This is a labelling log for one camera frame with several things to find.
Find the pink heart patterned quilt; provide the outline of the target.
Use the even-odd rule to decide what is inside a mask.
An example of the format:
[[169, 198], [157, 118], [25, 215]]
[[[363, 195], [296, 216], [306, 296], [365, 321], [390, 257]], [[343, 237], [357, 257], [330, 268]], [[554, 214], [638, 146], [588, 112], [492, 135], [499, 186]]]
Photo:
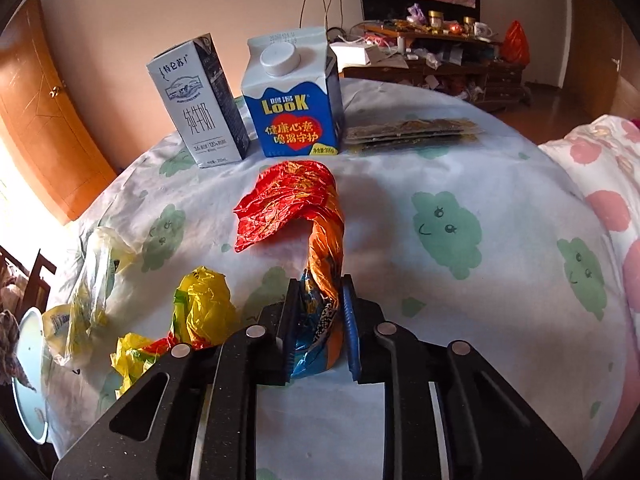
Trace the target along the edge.
[[603, 115], [561, 140], [541, 144], [610, 233], [630, 316], [639, 327], [639, 128]]

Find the wooden door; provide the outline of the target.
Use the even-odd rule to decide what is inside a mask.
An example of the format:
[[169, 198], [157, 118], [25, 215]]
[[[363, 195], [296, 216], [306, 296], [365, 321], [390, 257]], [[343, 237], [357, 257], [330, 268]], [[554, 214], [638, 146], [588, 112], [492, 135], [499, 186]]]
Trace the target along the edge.
[[116, 178], [56, 69], [41, 0], [25, 0], [1, 33], [1, 120], [18, 171], [58, 222], [80, 217]]

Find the white box on cabinet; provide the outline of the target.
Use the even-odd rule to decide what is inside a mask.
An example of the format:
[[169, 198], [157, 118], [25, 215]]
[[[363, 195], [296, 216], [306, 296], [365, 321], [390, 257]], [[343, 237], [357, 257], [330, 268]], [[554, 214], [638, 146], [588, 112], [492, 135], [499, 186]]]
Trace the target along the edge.
[[376, 44], [349, 44], [334, 42], [330, 48], [337, 59], [337, 70], [344, 72], [346, 67], [361, 67], [378, 64], [388, 58], [388, 54]]

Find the blue white Look carton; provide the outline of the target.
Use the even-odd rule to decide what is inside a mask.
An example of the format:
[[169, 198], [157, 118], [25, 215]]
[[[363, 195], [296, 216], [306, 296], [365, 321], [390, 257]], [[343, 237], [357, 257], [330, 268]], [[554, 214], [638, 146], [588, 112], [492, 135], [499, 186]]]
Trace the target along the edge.
[[254, 37], [241, 90], [267, 157], [335, 155], [344, 110], [337, 59], [321, 26]]

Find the wooden chair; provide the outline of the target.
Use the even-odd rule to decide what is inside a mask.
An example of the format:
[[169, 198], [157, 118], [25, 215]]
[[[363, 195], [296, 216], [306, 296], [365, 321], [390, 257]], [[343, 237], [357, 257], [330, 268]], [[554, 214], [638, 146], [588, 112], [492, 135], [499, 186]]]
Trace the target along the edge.
[[25, 313], [36, 308], [43, 313], [46, 310], [51, 287], [42, 276], [47, 271], [51, 275], [56, 266], [41, 252], [35, 258], [32, 270], [28, 270], [6, 248], [1, 248], [1, 310], [11, 312], [17, 321]]

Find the clear yellow printed plastic bag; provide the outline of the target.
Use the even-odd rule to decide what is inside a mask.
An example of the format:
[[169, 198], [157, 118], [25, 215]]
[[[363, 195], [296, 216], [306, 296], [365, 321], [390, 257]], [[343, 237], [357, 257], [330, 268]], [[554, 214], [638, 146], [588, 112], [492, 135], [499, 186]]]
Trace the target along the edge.
[[66, 304], [42, 315], [44, 341], [56, 364], [78, 370], [88, 363], [92, 333], [107, 324], [106, 304], [116, 276], [136, 257], [134, 248], [114, 229], [97, 226], [92, 231]]

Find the red orange snack wrapper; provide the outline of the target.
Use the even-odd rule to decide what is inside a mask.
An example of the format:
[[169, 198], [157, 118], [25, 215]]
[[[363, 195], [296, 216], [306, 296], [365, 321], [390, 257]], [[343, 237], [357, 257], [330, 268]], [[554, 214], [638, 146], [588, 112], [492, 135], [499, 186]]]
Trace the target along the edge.
[[268, 240], [294, 221], [310, 223], [292, 376], [328, 370], [340, 356], [343, 340], [338, 314], [345, 221], [334, 175], [315, 160], [278, 162], [259, 174], [233, 212], [239, 220], [236, 252]]

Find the red plastic bag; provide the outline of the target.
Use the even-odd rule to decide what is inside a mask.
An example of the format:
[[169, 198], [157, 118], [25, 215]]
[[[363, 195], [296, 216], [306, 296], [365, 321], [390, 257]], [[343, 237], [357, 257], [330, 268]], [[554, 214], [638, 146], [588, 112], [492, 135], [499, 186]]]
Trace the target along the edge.
[[524, 28], [519, 21], [513, 21], [509, 26], [502, 45], [500, 56], [507, 63], [526, 67], [530, 62], [529, 44]]

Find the light green trash bin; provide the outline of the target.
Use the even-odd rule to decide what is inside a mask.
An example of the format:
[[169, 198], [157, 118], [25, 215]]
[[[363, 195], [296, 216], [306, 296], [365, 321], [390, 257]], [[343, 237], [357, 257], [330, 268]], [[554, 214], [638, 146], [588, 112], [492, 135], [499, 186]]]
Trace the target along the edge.
[[28, 309], [18, 327], [20, 338], [16, 345], [16, 356], [30, 388], [13, 379], [14, 401], [18, 416], [29, 437], [37, 444], [43, 444], [47, 441], [49, 424], [46, 395], [41, 383], [44, 350], [46, 350], [41, 312], [36, 307]]

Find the wooden TV cabinet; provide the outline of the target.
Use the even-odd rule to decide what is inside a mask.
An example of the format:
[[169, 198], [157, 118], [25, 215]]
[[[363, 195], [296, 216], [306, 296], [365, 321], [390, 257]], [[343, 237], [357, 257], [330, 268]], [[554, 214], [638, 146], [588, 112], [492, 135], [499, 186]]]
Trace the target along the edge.
[[403, 20], [362, 22], [355, 32], [356, 42], [383, 57], [348, 62], [340, 69], [345, 78], [439, 91], [488, 112], [530, 102], [524, 66], [505, 60], [491, 35], [476, 36], [458, 22], [435, 30]]

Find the white blue milk carton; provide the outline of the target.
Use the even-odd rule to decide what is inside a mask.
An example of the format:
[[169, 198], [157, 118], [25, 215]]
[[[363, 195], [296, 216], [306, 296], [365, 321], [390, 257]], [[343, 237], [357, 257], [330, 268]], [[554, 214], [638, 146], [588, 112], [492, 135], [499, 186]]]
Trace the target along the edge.
[[152, 58], [146, 69], [186, 148], [201, 168], [243, 160], [250, 147], [213, 38], [197, 36]]

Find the yellow plastic wrapper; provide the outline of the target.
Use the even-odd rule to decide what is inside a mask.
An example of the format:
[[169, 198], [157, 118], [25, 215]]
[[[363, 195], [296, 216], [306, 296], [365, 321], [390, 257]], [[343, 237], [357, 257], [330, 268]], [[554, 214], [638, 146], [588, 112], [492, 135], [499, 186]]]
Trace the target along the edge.
[[152, 340], [128, 333], [119, 337], [111, 354], [111, 367], [122, 378], [115, 390], [119, 399], [161, 356], [178, 344], [194, 350], [225, 342], [240, 328], [239, 311], [231, 302], [224, 274], [199, 266], [186, 274], [174, 292], [169, 330]]

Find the flat brown sachet packets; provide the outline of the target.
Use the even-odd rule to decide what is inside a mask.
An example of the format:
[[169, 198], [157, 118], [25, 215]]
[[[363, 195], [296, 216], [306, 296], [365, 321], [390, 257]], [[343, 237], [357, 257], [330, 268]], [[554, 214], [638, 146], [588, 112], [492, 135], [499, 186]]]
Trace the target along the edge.
[[474, 140], [485, 130], [466, 118], [405, 119], [366, 126], [352, 126], [345, 130], [345, 148], [356, 151], [417, 148], [445, 141]]

